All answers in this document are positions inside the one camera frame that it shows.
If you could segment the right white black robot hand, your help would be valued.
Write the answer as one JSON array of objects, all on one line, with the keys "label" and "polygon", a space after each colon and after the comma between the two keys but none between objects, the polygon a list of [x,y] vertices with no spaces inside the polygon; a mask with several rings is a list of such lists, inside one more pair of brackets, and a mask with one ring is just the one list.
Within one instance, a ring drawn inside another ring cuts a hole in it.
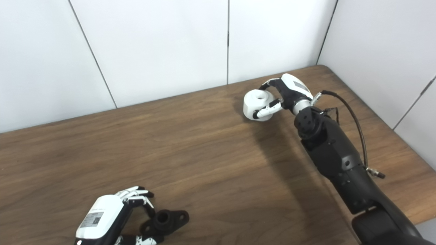
[{"label": "right white black robot hand", "polygon": [[281,98],[274,99],[260,109],[254,110],[253,120],[272,116],[280,110],[290,110],[297,116],[301,110],[312,106],[314,96],[300,79],[291,74],[283,74],[280,78],[267,80],[260,86],[260,90],[266,91],[269,87],[274,87]]}]

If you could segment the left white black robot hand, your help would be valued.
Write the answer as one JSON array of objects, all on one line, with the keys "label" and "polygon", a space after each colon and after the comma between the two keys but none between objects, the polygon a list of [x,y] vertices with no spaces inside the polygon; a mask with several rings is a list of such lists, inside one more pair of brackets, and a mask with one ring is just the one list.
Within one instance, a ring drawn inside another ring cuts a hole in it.
[{"label": "left white black robot hand", "polygon": [[133,209],[143,207],[150,218],[156,214],[154,193],[133,186],[96,199],[75,233],[75,245],[139,245],[140,235],[121,235]]}]

